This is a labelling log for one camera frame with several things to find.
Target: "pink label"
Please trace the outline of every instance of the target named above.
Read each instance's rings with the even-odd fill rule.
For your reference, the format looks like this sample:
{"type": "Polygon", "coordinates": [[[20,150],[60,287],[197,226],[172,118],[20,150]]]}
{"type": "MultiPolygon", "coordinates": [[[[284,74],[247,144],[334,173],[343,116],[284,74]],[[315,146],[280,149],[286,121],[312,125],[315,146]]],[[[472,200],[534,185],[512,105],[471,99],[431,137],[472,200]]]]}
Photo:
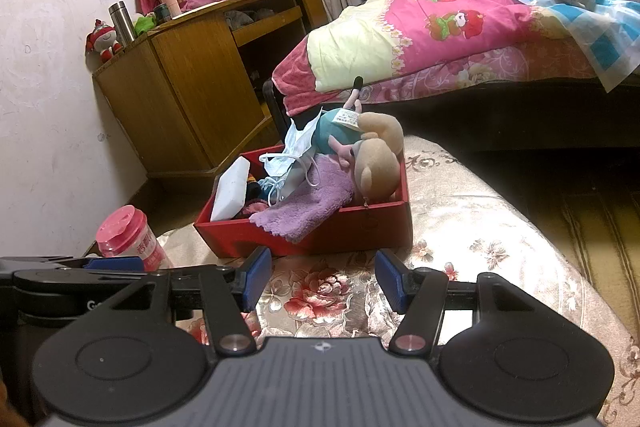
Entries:
{"type": "Polygon", "coordinates": [[[171,267],[169,259],[162,247],[158,245],[158,241],[149,230],[149,227],[145,227],[145,230],[138,236],[137,240],[127,250],[119,254],[119,257],[127,255],[140,257],[145,265],[145,271],[148,272],[171,267]]]}

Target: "red tray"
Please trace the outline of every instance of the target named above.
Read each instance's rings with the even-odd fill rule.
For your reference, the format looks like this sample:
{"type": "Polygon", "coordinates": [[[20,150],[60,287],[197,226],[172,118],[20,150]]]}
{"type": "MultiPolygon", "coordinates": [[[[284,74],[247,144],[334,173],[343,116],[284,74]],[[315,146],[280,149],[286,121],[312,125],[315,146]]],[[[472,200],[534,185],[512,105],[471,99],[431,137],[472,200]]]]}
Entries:
{"type": "MultiPolygon", "coordinates": [[[[242,156],[251,163],[251,174],[260,179],[266,173],[258,157],[266,152],[280,152],[282,149],[282,145],[277,145],[243,153],[242,156]]],[[[258,245],[269,247],[273,255],[282,256],[411,247],[413,244],[414,229],[404,160],[400,164],[400,187],[396,190],[396,201],[372,204],[368,208],[341,208],[297,245],[265,232],[248,219],[210,222],[214,198],[215,193],[207,201],[194,225],[218,257],[246,257],[258,245]]]]}

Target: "screw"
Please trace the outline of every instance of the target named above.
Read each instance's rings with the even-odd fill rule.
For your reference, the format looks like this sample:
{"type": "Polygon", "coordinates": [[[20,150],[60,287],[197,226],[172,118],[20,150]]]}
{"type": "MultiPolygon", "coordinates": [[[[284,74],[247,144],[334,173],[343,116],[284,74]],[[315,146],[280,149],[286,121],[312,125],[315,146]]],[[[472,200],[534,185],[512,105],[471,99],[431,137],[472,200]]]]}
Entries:
{"type": "Polygon", "coordinates": [[[417,282],[418,284],[422,284],[422,281],[424,281],[424,278],[427,277],[427,274],[429,273],[429,268],[427,268],[426,266],[420,266],[417,268],[414,268],[412,270],[412,273],[414,275],[414,281],[417,282]]]}
{"type": "Polygon", "coordinates": [[[403,335],[402,337],[398,337],[395,343],[398,349],[409,353],[420,351],[427,345],[427,341],[420,335],[403,335]]]}
{"type": "Polygon", "coordinates": [[[322,353],[324,353],[325,351],[328,351],[332,347],[333,346],[331,344],[329,344],[328,342],[325,342],[325,341],[318,342],[317,344],[314,344],[314,349],[316,351],[321,351],[322,353]]]}
{"type": "Polygon", "coordinates": [[[233,333],[220,339],[220,347],[229,353],[244,351],[251,345],[251,340],[246,335],[233,333]]]}

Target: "cartoon print bedding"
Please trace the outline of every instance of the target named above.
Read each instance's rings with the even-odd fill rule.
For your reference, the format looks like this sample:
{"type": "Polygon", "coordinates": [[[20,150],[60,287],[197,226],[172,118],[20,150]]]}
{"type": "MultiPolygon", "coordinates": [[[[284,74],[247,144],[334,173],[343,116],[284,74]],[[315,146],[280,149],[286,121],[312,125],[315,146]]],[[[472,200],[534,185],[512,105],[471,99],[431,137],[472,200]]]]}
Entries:
{"type": "Polygon", "coordinates": [[[338,19],[311,32],[300,44],[306,53],[300,53],[299,46],[276,68],[273,80],[285,95],[301,94],[286,85],[296,76],[291,74],[293,68],[294,73],[313,79],[316,93],[329,94],[350,88],[356,76],[362,76],[368,85],[492,50],[574,38],[610,90],[640,65],[640,53],[635,51],[640,49],[639,2],[368,0],[348,7],[338,19]],[[579,30],[576,17],[566,16],[577,12],[564,10],[564,6],[580,10],[579,30]],[[620,29],[624,30],[622,40],[620,29]],[[603,57],[607,57],[605,62],[598,60],[603,57]]]}

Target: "clothing tag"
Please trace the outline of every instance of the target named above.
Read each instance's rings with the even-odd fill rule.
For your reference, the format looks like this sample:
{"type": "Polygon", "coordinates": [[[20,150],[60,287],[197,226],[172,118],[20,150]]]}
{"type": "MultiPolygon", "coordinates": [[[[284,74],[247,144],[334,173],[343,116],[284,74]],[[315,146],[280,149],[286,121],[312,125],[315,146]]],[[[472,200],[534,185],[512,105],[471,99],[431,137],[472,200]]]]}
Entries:
{"type": "Polygon", "coordinates": [[[348,127],[354,131],[360,131],[358,127],[358,114],[351,109],[341,109],[338,111],[333,119],[334,123],[339,123],[344,127],[348,127]]]}

